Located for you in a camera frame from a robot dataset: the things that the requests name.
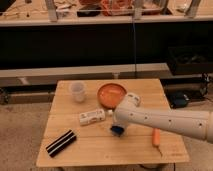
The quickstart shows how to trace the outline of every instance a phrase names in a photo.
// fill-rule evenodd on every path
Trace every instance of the orange carrot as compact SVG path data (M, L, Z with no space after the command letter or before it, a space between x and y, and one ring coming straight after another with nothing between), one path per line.
M159 147L160 146L160 130L157 128L153 129L153 134L152 134L152 145L154 147Z

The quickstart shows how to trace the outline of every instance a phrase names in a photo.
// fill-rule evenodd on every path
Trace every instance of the floor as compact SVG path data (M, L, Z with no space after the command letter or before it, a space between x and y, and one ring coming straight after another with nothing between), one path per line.
M213 88L208 97L213 99ZM37 168L36 158L40 147L51 102L0 105L0 171L55 171L54 168ZM213 110L213 102L206 100L190 104L185 110ZM178 171L213 171L213 144L184 137L190 156L189 163L176 164ZM107 167L65 168L70 171L143 171L138 165ZM167 165L163 171L174 170Z

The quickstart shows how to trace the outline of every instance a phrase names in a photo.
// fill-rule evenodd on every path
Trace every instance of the small white container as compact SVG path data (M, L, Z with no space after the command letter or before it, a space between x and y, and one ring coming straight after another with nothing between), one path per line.
M85 84L82 81L73 81L70 84L69 90L74 101L81 103L85 100Z

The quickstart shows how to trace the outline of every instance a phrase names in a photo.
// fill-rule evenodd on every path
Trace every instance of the tabletop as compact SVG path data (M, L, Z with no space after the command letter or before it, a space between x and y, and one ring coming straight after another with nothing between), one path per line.
M189 156L182 137L161 131L159 151L152 146L153 128L130 124L121 137L114 136L110 127L112 117L105 121L80 126L78 115L102 108L97 100L98 89L106 83L118 83L128 92L141 97L141 107L169 109L163 88L158 79L84 80L86 100L72 100L69 86L72 81L59 81L42 139L38 167L100 166L188 162ZM69 129L77 135L77 141L51 158L45 147Z

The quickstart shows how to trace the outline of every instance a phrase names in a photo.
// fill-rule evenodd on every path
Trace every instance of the orange bowl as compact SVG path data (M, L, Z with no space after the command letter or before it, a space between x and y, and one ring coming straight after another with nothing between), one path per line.
M126 93L126 89L121 85L108 83L98 90L97 96L100 104L106 108L114 109L121 102Z

